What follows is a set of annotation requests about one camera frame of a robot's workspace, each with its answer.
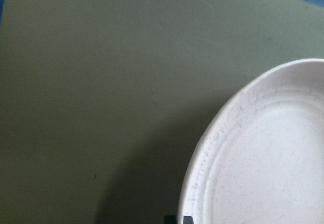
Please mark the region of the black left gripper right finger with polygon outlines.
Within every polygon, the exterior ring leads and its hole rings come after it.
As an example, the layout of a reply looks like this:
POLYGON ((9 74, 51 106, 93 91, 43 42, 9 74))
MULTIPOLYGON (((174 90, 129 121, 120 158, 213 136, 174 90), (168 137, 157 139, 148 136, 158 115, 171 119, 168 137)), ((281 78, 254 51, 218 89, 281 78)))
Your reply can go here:
POLYGON ((183 216, 183 224, 193 224, 192 216, 183 216))

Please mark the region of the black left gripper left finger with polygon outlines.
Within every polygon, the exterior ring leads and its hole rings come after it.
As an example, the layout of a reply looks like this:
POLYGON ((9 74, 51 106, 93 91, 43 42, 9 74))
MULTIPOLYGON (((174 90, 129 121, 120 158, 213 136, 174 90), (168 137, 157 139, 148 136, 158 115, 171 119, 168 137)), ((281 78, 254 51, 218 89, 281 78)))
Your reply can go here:
POLYGON ((177 219, 175 215, 164 216, 164 224, 177 224, 177 219))

